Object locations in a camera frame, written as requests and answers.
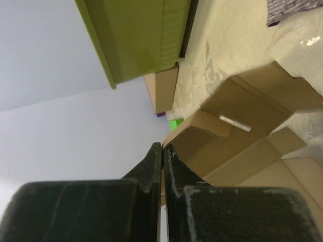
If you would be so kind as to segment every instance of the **stain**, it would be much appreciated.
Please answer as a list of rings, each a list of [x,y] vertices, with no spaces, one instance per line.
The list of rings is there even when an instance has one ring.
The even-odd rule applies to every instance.
[[[196,79],[199,73],[199,69],[198,67],[193,67],[193,71],[192,71],[192,82],[193,84],[196,84]]]
[[[210,44],[207,41],[205,45],[205,60],[207,61],[210,57]]]
[[[220,81],[220,73],[214,70],[212,59],[207,63],[204,75],[206,79],[206,92],[210,95],[213,93],[216,84]]]

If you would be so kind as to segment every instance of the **black metal object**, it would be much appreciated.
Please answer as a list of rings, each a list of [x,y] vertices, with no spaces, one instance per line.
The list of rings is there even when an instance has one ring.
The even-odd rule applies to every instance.
[[[212,187],[172,147],[165,150],[165,188],[170,242],[321,241],[297,191]]]
[[[186,54],[186,50],[188,47],[188,42],[191,36],[192,28],[193,28],[193,23],[194,23],[194,18],[198,6],[198,1],[199,0],[191,0],[190,4],[190,9],[187,15],[187,22],[186,22],[186,27],[185,27],[185,32],[184,32],[184,37],[183,37],[183,42],[180,50],[180,57],[184,58]]]
[[[214,188],[160,143],[120,180],[23,186],[5,212],[0,241],[159,241],[163,161],[171,242],[321,241],[297,192]]]
[[[121,180],[30,183],[15,194],[1,242],[157,241],[162,148]]]

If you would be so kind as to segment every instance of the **gray fabric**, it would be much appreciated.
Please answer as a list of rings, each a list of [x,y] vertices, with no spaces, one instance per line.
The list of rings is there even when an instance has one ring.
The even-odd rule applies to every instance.
[[[278,22],[285,15],[323,6],[323,0],[267,0],[267,26]]]

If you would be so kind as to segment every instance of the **open cardboard box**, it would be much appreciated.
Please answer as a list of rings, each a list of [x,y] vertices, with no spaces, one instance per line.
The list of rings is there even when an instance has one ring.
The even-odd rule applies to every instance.
[[[162,72],[145,75],[145,82],[155,113],[162,113],[173,108],[178,64]]]
[[[260,144],[253,152],[259,158],[272,158],[255,159],[251,172],[274,163],[275,157],[303,147],[304,143],[288,129],[269,134],[296,112],[323,110],[322,103],[323,97],[305,79],[293,78],[274,62],[226,79],[196,113],[164,139],[163,146],[173,145],[179,158],[211,184],[212,180],[219,181],[217,176],[221,173],[223,180],[228,179],[223,183],[234,185],[238,181],[229,181],[222,172],[238,172],[237,165],[241,164],[234,160],[238,155],[243,157],[257,142]],[[265,149],[261,146],[264,142],[273,148]],[[281,142],[279,149],[275,142]],[[215,171],[227,162],[230,169]]]

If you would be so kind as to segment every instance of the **white wall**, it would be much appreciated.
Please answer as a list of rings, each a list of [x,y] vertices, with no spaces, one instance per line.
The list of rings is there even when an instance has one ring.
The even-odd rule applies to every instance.
[[[168,133],[143,79],[0,112],[0,214],[29,181],[120,178]]]
[[[109,86],[73,0],[1,0],[0,23],[0,111]]]

